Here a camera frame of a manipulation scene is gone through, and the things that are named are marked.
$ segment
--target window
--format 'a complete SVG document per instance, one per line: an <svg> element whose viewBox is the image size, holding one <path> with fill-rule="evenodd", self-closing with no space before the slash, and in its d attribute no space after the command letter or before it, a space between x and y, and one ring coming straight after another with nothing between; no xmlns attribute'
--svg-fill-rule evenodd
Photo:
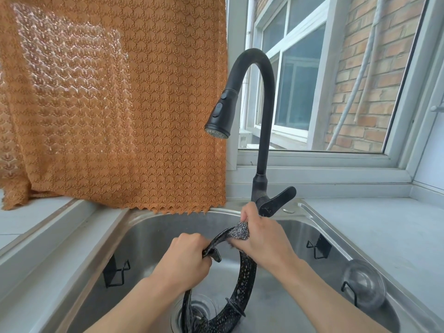
<svg viewBox="0 0 444 333"><path fill-rule="evenodd" d="M385 3L354 100L376 0L266 1L250 19L250 46L267 54L275 72L270 149L384 154L425 0ZM262 121L260 73L253 67L247 77L242 150L258 147Z"/></svg>

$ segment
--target faucet spout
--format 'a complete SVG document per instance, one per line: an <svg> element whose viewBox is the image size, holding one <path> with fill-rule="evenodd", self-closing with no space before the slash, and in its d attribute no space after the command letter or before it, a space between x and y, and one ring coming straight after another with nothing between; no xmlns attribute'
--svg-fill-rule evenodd
<svg viewBox="0 0 444 333"><path fill-rule="evenodd" d="M258 164L253 179L251 201L256 203L261 216L271 217L280 207L296 196L296 189L289 187L284 192L270 199L267 196L268 180L266 176L268 150L275 97L274 73L267 55L259 49L245 50L234 62L226 82L225 90L213 109L205 131L217 138L226 139L230 136L233 124L236 101L242 86L242 80L248 68L256 64L262 75L264 84L264 103L262 109L261 135L259 141Z"/></svg>

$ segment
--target curtain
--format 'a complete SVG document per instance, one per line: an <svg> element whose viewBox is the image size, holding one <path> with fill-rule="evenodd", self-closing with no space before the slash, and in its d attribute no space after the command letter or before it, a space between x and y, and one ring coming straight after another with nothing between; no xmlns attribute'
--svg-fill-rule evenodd
<svg viewBox="0 0 444 333"><path fill-rule="evenodd" d="M3 208L225 203L225 0L0 0Z"/></svg>

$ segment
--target drain strainer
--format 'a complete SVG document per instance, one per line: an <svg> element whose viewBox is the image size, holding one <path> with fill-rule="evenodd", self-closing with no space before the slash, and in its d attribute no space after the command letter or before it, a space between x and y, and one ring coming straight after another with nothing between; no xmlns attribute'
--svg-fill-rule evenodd
<svg viewBox="0 0 444 333"><path fill-rule="evenodd" d="M182 302L183 299L179 300L171 314L171 330L173 333L182 333L180 327L180 317L182 316ZM203 294L194 294L191 297L191 309L193 314L197 319L205 316L208 320L213 319L216 316L216 307L214 303L207 296Z"/></svg>

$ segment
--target white pipe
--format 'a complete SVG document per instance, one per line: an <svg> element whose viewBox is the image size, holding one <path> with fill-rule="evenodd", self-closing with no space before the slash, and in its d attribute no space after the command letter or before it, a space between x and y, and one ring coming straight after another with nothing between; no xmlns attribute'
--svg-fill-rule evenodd
<svg viewBox="0 0 444 333"><path fill-rule="evenodd" d="M339 122L337 123L333 136L330 140L330 143L327 147L327 151L330 151L333 145L336 143L337 136L339 135L339 131L341 130L342 125L344 124L345 118L352 107L353 101L358 93L359 85L361 84L362 78L364 77L365 69L367 68L367 63L369 62L370 55L372 53L373 43L375 41L375 28L379 23L382 16L382 9L384 5L384 0L378 0L376 4L375 17L373 18L372 29L370 30L369 40L367 41L367 46L365 47L364 57L362 59L361 68L359 69L358 77L356 78L355 84L353 85L352 93L347 101L344 111L342 112L341 118L339 118Z"/></svg>
<svg viewBox="0 0 444 333"><path fill-rule="evenodd" d="M367 72L367 79L365 80L364 90L362 91L361 98L359 100L359 105L355 113L355 119L354 122L356 123L359 118L359 113L361 112L363 104L367 101L367 95L369 94L370 85L372 83L372 77L375 73L376 68L376 59L378 57L378 45L379 45L379 39L381 34L381 23L380 21L376 23L375 26L375 40L373 42L373 49L372 49L372 59L370 60L369 65L369 71Z"/></svg>
<svg viewBox="0 0 444 333"><path fill-rule="evenodd" d="M255 0L248 0L248 14L247 14L247 34L245 35L245 50L251 48L252 28L254 23L254 7ZM242 101L241 101L241 123L240 127L246 129L247 127L247 109L248 109L248 92L250 83L250 69L247 70L244 80L242 81Z"/></svg>

